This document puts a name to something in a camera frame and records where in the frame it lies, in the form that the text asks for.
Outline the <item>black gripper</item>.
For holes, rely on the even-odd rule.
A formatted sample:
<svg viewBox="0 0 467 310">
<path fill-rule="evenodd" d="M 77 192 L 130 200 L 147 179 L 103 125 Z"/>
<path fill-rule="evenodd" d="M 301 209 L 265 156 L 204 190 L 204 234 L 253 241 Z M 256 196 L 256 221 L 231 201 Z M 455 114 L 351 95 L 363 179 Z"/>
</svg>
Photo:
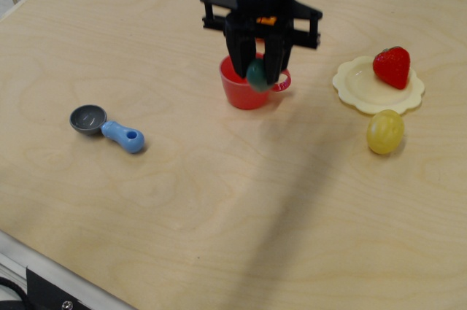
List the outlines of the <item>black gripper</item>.
<svg viewBox="0 0 467 310">
<path fill-rule="evenodd" d="M 256 22 L 259 18 L 276 18 L 291 23 L 294 20 L 307 20 L 308 31 L 294 28 L 283 32 L 273 32 L 264 38 L 265 52 L 263 65 L 266 82 L 273 85 L 279 79 L 280 73 L 287 68 L 291 50 L 294 45 L 317 48 L 320 43 L 318 22 L 323 17 L 321 11 L 308 7 L 296 0 L 200 0 L 204 3 L 205 28 L 223 31 L 228 53 L 234 71 L 245 78 L 250 63 L 255 59 L 256 43 L 253 24 L 240 18 L 224 18 L 213 13 L 213 7 L 229 9 L 245 18 Z"/>
</svg>

